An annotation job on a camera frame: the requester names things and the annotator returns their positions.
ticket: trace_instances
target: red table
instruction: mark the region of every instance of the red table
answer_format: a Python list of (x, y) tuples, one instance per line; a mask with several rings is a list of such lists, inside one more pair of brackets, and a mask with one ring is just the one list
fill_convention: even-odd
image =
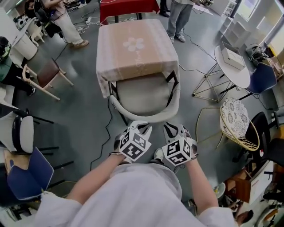
[(156, 13), (160, 11), (156, 0), (102, 0), (100, 4), (100, 22), (102, 23), (109, 16), (153, 11)]

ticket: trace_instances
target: gray pants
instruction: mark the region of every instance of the gray pants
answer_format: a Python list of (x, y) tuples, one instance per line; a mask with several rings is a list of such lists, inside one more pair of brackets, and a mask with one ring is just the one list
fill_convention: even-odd
[(183, 27), (189, 20), (189, 16), (193, 5), (179, 4), (175, 0), (172, 1), (170, 7), (170, 18), (167, 33), (169, 37), (179, 36), (182, 34)]

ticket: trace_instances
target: blue chair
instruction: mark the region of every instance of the blue chair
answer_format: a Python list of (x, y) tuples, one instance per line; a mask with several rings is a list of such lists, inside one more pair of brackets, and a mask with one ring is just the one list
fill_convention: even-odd
[(277, 84), (275, 73), (272, 67), (259, 63), (256, 70), (250, 77), (250, 85), (246, 88), (250, 93), (240, 98), (242, 100), (252, 94), (260, 94), (268, 89), (273, 88)]
[(10, 164), (7, 184), (18, 200), (36, 198), (47, 190), (54, 169), (36, 147), (31, 154), (28, 169), (15, 166), (13, 161)]

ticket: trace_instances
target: tablecloth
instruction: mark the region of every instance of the tablecloth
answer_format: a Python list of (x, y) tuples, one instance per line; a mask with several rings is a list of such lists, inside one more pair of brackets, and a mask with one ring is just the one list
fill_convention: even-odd
[(100, 22), (109, 16), (132, 13), (160, 11), (156, 0), (102, 0), (100, 4)]
[(96, 72), (104, 98), (107, 81), (175, 71), (179, 79), (178, 55), (157, 19), (126, 21), (99, 29)]

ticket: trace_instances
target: brown leather chair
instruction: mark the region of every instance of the brown leather chair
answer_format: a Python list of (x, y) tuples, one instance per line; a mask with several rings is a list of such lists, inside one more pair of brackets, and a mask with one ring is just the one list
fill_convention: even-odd
[[(31, 79), (26, 78), (26, 71), (29, 71), (29, 73), (37, 78), (38, 84), (33, 82)], [(52, 81), (59, 75), (62, 76), (65, 80), (67, 80), (68, 83), (73, 86), (74, 84), (64, 75), (66, 72), (64, 72), (62, 69), (59, 68), (55, 60), (51, 59), (48, 61), (44, 67), (40, 70), (38, 74), (36, 74), (34, 71), (32, 71), (27, 65), (24, 66), (23, 69), (23, 79), (24, 81), (30, 83), (32, 86), (35, 88), (40, 89), (44, 93), (50, 95), (51, 97), (57, 99), (58, 101), (60, 98), (57, 96), (51, 94), (49, 91), (46, 89), (48, 87), (52, 87), (51, 83)]]

